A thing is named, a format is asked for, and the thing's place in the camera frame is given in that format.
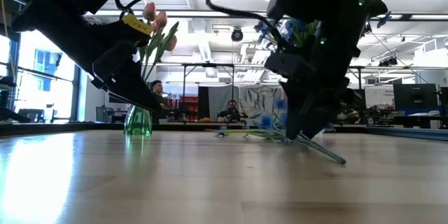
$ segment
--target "yellow label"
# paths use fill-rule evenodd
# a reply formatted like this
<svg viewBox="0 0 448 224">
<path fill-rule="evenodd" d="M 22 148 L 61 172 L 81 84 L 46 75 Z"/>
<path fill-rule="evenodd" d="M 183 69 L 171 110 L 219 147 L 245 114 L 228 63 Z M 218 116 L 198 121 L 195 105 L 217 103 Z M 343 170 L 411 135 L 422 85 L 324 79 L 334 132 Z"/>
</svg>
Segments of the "yellow label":
<svg viewBox="0 0 448 224">
<path fill-rule="evenodd" d="M 145 24 L 144 22 L 138 20 L 134 15 L 127 14 L 122 21 L 126 24 L 132 27 L 133 29 L 142 32 L 148 36 L 151 35 L 151 32 L 153 31 L 151 29 L 151 26 L 148 24 Z"/>
</svg>

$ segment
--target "person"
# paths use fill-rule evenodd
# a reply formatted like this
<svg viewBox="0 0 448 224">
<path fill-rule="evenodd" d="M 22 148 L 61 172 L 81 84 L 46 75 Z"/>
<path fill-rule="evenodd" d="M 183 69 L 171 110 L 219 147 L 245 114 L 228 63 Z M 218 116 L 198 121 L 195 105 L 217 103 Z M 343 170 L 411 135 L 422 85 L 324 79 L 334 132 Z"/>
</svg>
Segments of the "person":
<svg viewBox="0 0 448 224">
<path fill-rule="evenodd" d="M 164 118 L 166 111 L 169 110 L 168 99 L 162 96 L 163 86 L 162 81 L 154 80 L 151 83 L 151 90 L 153 91 L 154 97 L 158 100 L 160 106 L 162 107 L 162 112 L 160 114 L 153 114 L 153 123 L 158 124 L 159 119 Z"/>
<path fill-rule="evenodd" d="M 230 123 L 239 121 L 240 115 L 237 109 L 237 102 L 235 100 L 230 100 L 227 103 L 227 110 L 221 111 L 218 114 L 217 121 L 219 123 Z"/>
</svg>

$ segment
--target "wooden table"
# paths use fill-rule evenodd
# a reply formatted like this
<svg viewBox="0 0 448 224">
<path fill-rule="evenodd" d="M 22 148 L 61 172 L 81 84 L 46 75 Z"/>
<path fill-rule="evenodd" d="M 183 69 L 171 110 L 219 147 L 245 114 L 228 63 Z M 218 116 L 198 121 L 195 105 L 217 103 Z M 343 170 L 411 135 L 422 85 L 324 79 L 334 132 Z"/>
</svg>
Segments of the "wooden table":
<svg viewBox="0 0 448 224">
<path fill-rule="evenodd" d="M 344 156 L 212 132 L 0 139 L 0 223 L 444 223 L 448 145 L 315 139 Z"/>
</svg>

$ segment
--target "ceiling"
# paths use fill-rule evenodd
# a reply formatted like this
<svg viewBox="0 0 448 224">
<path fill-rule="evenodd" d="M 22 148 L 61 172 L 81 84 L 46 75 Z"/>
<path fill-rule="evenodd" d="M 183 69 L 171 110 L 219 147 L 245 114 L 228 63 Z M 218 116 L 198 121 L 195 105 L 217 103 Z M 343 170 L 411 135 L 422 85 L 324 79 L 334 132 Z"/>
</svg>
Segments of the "ceiling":
<svg viewBox="0 0 448 224">
<path fill-rule="evenodd" d="M 131 0 L 122 0 L 123 4 Z M 255 33 L 253 26 L 257 20 L 235 19 L 228 17 L 207 17 L 198 15 L 200 11 L 210 11 L 205 5 L 205 0 L 145 0 L 133 7 L 134 11 L 141 11 L 145 3 L 155 2 L 158 10 L 168 11 L 192 11 L 185 18 L 170 18 L 168 27 L 176 21 L 180 22 L 178 29 L 178 45 L 172 52 L 165 52 L 163 62 L 203 62 L 201 57 L 204 47 L 211 52 L 211 61 L 218 63 L 248 63 L 247 58 L 253 57 L 251 53 L 252 43 L 258 40 L 259 34 Z M 231 6 L 235 9 L 246 11 L 264 12 L 267 7 L 266 0 L 213 0 L 222 6 Z M 385 0 L 388 9 L 393 13 L 439 13 L 448 14 L 448 0 Z M 102 14 L 92 17 L 89 21 L 112 22 L 117 20 L 116 5 L 110 0 L 102 8 Z M 206 20 L 205 34 L 198 35 L 192 29 L 192 20 Z M 377 65 L 382 55 L 387 56 L 389 50 L 397 52 L 397 56 L 405 64 L 412 64 L 414 50 L 421 47 L 423 42 L 434 38 L 448 36 L 448 22 L 394 22 L 393 20 L 377 29 L 377 22 L 371 22 L 373 34 L 369 34 L 360 40 L 358 47 L 362 53 L 358 59 L 354 59 L 352 65 Z M 233 27 L 241 27 L 244 33 L 242 42 L 235 43 L 230 39 Z"/>
</svg>

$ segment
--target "glass vase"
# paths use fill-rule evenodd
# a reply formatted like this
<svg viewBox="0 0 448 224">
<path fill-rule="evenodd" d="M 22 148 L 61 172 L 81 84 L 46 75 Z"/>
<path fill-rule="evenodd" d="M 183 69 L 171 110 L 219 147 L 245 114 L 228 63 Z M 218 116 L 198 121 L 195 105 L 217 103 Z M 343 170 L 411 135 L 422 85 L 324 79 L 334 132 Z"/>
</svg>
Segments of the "glass vase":
<svg viewBox="0 0 448 224">
<path fill-rule="evenodd" d="M 152 126 L 151 112 L 144 108 L 131 105 L 126 115 L 123 132 L 128 135 L 150 136 L 153 132 Z"/>
</svg>

